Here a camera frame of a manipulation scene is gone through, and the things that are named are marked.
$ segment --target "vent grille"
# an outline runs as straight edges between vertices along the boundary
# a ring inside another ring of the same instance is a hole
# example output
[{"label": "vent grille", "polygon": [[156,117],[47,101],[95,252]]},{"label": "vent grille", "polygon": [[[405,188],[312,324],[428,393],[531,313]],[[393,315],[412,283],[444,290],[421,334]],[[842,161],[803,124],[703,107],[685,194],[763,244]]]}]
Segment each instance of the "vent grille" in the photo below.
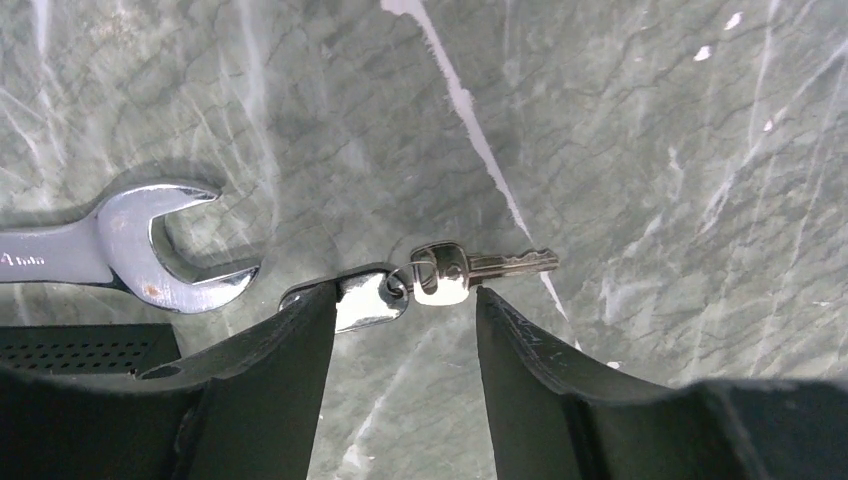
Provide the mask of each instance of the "vent grille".
[{"label": "vent grille", "polygon": [[0,361],[18,369],[68,370],[58,373],[134,373],[133,366],[149,346],[148,342],[6,344],[0,348]]},{"label": "vent grille", "polygon": [[0,362],[18,370],[134,374],[179,358],[170,324],[0,328]]}]

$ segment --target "marble countertop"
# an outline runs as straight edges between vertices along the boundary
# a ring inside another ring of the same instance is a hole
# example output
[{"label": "marble countertop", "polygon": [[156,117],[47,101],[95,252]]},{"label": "marble countertop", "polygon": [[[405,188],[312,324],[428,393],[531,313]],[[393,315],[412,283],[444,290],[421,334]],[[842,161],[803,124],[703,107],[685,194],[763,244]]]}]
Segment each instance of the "marble countertop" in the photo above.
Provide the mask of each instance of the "marble countertop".
[{"label": "marble countertop", "polygon": [[[288,287],[415,246],[549,247],[491,282],[669,386],[848,370],[844,0],[12,1],[0,226],[109,185],[224,194],[167,219],[198,265],[260,255],[208,314],[2,285],[16,324],[171,321],[190,354]],[[340,335],[313,479],[495,478],[473,296]]]}]

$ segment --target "metal key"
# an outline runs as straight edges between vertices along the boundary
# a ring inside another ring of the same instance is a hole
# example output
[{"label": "metal key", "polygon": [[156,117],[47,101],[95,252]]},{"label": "metal key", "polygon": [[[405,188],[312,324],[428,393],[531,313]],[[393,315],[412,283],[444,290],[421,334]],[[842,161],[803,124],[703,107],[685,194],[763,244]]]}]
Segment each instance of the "metal key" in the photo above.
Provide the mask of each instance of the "metal key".
[{"label": "metal key", "polygon": [[429,275],[419,264],[413,267],[413,294],[422,305],[447,306],[463,302],[473,286],[483,281],[555,270],[559,258],[549,249],[522,255],[467,254],[458,243],[443,241],[413,250],[412,262],[431,263]]}]

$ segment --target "wrench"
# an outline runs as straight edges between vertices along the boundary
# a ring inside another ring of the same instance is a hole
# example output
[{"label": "wrench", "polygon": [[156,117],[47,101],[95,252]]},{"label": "wrench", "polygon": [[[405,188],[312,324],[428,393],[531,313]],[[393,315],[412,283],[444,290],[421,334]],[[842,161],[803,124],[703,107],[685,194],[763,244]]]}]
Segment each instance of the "wrench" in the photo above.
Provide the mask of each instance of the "wrench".
[{"label": "wrench", "polygon": [[183,262],[189,275],[179,275],[160,262],[153,222],[220,196],[219,189],[194,181],[138,184],[105,198],[71,224],[0,232],[0,283],[110,288],[177,313],[219,308],[247,289],[259,262],[233,262],[216,267],[218,273],[203,273]]}]

